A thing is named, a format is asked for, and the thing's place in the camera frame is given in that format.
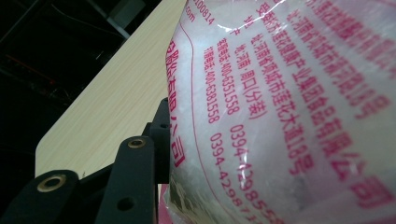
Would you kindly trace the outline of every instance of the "plastic wrapper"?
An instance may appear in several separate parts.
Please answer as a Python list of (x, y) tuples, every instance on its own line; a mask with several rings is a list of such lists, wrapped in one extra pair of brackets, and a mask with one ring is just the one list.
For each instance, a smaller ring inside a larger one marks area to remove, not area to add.
[(187, 2), (175, 223), (396, 223), (396, 1)]

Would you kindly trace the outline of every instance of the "hole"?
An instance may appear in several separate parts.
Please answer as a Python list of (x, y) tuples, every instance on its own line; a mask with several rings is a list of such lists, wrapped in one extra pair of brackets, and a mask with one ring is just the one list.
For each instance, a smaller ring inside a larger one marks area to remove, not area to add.
[(47, 188), (50, 188), (50, 187), (57, 186), (59, 183), (61, 183), (61, 180), (59, 178), (53, 178), (53, 179), (48, 180), (44, 185)]
[(139, 148), (139, 147), (143, 147), (145, 144), (146, 144), (146, 141), (144, 139), (138, 138), (138, 139), (134, 139), (134, 140), (130, 141), (128, 143), (128, 147)]
[(142, 144), (143, 144), (142, 140), (134, 140), (134, 141), (131, 142), (131, 145), (134, 146), (134, 147), (138, 147), (138, 146), (140, 146)]
[(43, 180), (38, 184), (37, 190), (39, 192), (51, 192), (60, 188), (66, 182), (66, 175), (53, 175)]
[(121, 211), (128, 211), (134, 207), (134, 201), (132, 198), (124, 198), (119, 201), (117, 208)]

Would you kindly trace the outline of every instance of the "black metal bracket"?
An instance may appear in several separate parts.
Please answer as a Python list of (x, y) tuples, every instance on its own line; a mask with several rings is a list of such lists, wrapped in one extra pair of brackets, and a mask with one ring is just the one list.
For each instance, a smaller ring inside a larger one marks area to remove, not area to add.
[(169, 183), (169, 125), (163, 99), (143, 134), (120, 144), (112, 165), (81, 180), (68, 170), (37, 177), (0, 223), (158, 223), (157, 184)]

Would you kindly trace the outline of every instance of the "white food product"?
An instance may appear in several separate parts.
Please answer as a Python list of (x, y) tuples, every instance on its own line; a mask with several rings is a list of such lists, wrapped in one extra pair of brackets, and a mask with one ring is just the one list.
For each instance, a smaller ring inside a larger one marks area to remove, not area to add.
[(175, 223), (396, 223), (396, 1), (187, 2)]

